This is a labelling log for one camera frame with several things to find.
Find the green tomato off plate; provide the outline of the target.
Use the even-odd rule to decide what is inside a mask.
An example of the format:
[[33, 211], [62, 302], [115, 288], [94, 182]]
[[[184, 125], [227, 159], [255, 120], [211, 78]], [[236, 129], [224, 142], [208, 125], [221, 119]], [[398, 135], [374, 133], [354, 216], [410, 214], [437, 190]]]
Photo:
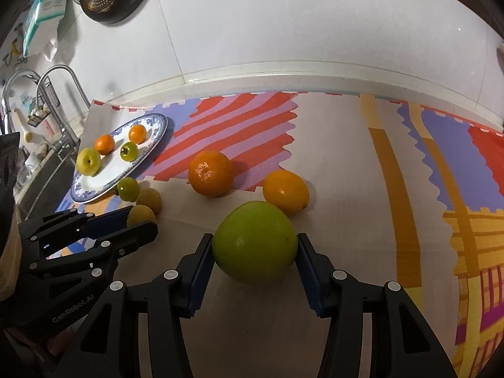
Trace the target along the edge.
[[122, 201], [136, 201], [140, 193], [140, 186], [136, 179], [125, 177], [116, 185], [117, 194]]

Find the brown kiwi fruit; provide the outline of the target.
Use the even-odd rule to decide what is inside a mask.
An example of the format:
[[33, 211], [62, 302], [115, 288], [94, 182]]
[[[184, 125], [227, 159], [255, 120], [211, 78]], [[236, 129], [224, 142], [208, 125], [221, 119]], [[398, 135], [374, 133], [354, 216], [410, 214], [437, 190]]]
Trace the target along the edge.
[[156, 216], [162, 211], [162, 197], [156, 189], [141, 189], [136, 204], [149, 207]]

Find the large rough orange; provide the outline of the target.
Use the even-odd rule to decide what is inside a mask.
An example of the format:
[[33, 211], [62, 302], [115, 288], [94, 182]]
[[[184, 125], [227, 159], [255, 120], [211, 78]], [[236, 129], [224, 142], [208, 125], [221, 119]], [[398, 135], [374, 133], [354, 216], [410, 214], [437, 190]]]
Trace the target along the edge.
[[233, 162], [221, 152], [203, 151], [189, 164], [189, 183], [200, 195], [224, 195], [232, 188], [234, 177]]

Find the large green apple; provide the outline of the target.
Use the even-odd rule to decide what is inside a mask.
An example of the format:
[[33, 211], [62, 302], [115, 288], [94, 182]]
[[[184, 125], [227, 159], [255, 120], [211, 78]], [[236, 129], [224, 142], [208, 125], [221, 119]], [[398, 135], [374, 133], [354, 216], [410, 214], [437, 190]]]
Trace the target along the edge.
[[227, 276], [249, 285], [268, 285], [292, 266], [298, 241], [289, 218], [265, 201], [234, 209], [212, 239], [215, 262]]

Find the smooth orange fruit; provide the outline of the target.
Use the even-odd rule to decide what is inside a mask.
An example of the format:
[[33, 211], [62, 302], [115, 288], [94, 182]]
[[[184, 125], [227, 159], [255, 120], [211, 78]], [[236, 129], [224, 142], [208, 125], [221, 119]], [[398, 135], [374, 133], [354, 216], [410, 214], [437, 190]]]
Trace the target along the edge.
[[291, 171], [270, 172], [262, 182], [264, 199], [287, 216], [295, 216], [308, 207], [310, 193], [306, 183]]

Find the stainless steel sink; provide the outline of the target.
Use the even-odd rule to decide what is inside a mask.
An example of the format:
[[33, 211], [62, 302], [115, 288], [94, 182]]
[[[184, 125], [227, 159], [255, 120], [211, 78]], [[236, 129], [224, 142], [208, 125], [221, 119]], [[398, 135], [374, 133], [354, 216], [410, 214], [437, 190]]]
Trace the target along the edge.
[[31, 154], [18, 150], [14, 199], [21, 221], [55, 213], [73, 181], [77, 151], [66, 145], [55, 152], [47, 143]]

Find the yellow brown small fruit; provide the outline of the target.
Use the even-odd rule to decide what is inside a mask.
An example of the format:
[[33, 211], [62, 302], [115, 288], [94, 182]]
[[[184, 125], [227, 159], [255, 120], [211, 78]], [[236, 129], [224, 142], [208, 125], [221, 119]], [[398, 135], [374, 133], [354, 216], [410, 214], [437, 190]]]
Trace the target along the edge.
[[131, 211], [128, 213], [126, 225], [131, 227], [143, 222], [154, 223], [155, 221], [156, 215], [150, 207], [145, 205], [136, 205], [135, 207], [132, 207]]

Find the yellow green pear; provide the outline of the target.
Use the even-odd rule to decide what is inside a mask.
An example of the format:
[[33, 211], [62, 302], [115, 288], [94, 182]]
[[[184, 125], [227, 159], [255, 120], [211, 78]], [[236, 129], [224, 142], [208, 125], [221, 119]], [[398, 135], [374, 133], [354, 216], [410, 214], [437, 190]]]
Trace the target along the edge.
[[101, 167], [101, 155], [95, 148], [83, 148], [77, 156], [76, 168], [84, 176], [94, 176]]

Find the curved chrome faucet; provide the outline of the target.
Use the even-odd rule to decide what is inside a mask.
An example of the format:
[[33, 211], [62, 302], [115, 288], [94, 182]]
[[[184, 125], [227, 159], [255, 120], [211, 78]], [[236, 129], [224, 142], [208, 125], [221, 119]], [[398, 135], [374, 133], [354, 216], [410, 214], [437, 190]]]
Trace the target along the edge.
[[77, 89], [84, 105], [90, 110], [90, 100], [86, 96], [80, 81], [78, 80], [77, 74], [74, 70], [65, 64], [56, 64], [51, 66], [42, 75], [40, 75], [37, 82], [35, 99], [38, 103], [38, 97], [41, 96], [45, 104], [48, 106], [50, 114], [55, 119], [56, 124], [59, 127], [61, 133], [61, 139], [67, 139], [67, 141], [73, 145], [75, 148], [80, 146], [80, 139], [75, 133], [72, 126], [62, 115], [63, 110], [62, 100], [59, 98], [53, 83], [51, 82], [49, 75], [55, 71], [65, 71], [73, 81], [74, 87]]

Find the small tangerine on plate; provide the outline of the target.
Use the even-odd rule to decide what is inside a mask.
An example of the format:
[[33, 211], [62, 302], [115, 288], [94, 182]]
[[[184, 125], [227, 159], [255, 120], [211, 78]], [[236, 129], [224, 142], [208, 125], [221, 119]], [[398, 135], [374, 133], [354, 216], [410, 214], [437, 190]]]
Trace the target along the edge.
[[94, 148], [101, 155], [108, 155], [113, 152], [114, 146], [114, 138], [109, 134], [100, 136], [94, 143]]

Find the green tomato on plate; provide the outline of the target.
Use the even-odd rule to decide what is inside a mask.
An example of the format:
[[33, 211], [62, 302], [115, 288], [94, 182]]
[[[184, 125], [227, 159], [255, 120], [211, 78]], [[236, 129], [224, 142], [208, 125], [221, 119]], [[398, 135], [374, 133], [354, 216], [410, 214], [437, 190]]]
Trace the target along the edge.
[[138, 158], [138, 145], [135, 142], [126, 142], [120, 148], [120, 158], [132, 162]]

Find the blue white porcelain plate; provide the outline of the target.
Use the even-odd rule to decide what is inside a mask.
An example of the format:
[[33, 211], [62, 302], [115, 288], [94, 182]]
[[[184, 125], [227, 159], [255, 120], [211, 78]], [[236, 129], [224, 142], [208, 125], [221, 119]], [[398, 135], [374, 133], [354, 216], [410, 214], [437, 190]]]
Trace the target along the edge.
[[[128, 132], [133, 125], [142, 124], [147, 131], [146, 139], [138, 145], [138, 158], [126, 162], [120, 158], [120, 148], [126, 142], [131, 142]], [[109, 135], [114, 138], [114, 151], [101, 155], [101, 167], [94, 176], [84, 176], [76, 168], [70, 195], [73, 202], [85, 204], [96, 200], [120, 181], [129, 176], [148, 156], [159, 146], [168, 131], [168, 117], [162, 113], [148, 113], [120, 125]]]

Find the pull-down chrome faucet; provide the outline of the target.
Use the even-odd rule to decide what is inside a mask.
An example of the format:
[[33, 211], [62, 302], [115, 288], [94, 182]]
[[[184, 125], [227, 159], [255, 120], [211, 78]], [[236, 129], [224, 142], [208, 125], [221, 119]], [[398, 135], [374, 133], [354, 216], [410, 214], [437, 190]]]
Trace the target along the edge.
[[7, 78], [1, 93], [1, 131], [3, 135], [11, 134], [15, 131], [13, 109], [15, 102], [22, 103], [20, 89], [17, 86], [22, 79], [30, 80], [34, 84], [37, 84], [40, 80], [40, 75], [28, 68], [18, 68]]

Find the small tangerine far plate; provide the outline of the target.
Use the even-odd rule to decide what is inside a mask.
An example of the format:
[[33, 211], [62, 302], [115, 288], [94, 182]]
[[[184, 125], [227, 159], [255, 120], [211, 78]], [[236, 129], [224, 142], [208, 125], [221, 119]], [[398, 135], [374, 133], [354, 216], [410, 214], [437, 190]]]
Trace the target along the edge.
[[147, 136], [146, 128], [142, 124], [133, 125], [128, 132], [128, 138], [131, 142], [141, 144]]

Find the colourful patterned table mat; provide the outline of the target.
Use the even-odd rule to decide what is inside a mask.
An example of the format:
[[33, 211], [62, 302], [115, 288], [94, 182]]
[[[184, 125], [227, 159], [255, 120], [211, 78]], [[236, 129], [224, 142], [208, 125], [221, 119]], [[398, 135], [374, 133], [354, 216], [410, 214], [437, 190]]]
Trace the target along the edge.
[[[159, 236], [120, 261], [124, 283], [174, 268], [267, 174], [302, 177], [308, 207], [292, 220], [337, 268], [414, 299], [461, 377], [503, 341], [503, 135], [455, 113], [369, 94], [246, 93], [160, 104], [168, 143], [139, 172], [162, 195]], [[207, 197], [191, 160], [221, 152], [232, 188]]]

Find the tissue paper pack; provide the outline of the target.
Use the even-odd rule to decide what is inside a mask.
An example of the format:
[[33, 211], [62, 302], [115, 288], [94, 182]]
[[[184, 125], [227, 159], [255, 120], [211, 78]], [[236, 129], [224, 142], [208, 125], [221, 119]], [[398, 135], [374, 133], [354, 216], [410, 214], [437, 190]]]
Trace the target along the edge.
[[22, 55], [43, 53], [47, 60], [58, 49], [58, 27], [66, 12], [67, 0], [33, 0], [23, 23]]

